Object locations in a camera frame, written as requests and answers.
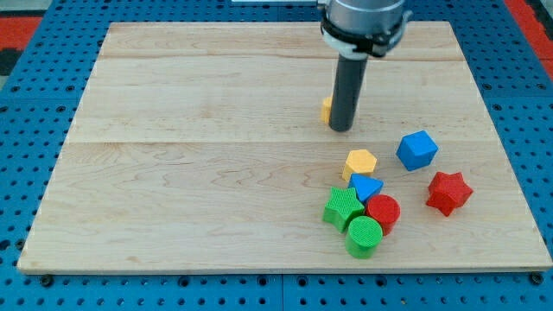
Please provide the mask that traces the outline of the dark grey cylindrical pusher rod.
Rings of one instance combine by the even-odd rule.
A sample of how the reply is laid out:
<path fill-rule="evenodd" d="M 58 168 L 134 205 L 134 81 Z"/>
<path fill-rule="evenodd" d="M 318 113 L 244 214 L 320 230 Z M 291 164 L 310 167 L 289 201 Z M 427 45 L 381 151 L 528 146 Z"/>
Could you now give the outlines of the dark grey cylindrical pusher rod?
<path fill-rule="evenodd" d="M 339 56 L 332 96 L 329 127 L 337 132 L 349 131 L 357 110 L 367 58 L 351 60 Z"/>

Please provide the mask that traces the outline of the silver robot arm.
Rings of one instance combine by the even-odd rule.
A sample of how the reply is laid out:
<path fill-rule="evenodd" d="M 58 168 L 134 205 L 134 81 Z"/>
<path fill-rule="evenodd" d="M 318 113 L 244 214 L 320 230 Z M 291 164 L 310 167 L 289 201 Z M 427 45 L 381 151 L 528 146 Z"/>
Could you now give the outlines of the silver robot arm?
<path fill-rule="evenodd" d="M 412 12 L 404 0 L 328 0 L 322 5 L 323 41 L 339 55 L 328 125 L 352 128 L 369 57 L 386 56 L 403 38 Z"/>

